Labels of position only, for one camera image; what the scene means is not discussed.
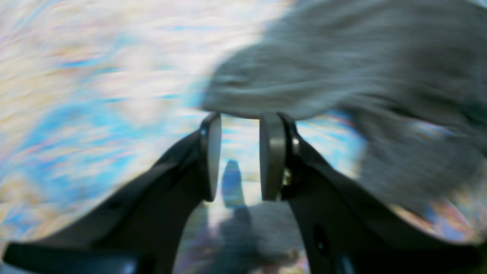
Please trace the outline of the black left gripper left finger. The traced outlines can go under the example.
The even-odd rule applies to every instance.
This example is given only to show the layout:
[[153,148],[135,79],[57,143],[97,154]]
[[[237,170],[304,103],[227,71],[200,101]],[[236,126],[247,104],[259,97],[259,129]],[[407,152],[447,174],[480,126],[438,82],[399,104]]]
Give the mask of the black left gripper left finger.
[[10,242],[4,274],[170,274],[185,225],[215,199],[221,115],[209,114],[143,174],[42,239]]

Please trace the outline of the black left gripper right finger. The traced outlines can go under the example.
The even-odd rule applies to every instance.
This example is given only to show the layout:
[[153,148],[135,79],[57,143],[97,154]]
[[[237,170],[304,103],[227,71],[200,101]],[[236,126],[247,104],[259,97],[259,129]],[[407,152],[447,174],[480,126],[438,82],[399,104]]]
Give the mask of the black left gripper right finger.
[[259,131],[261,197],[291,207],[312,274],[473,274],[486,263],[486,245],[428,236],[334,170],[287,115],[261,115]]

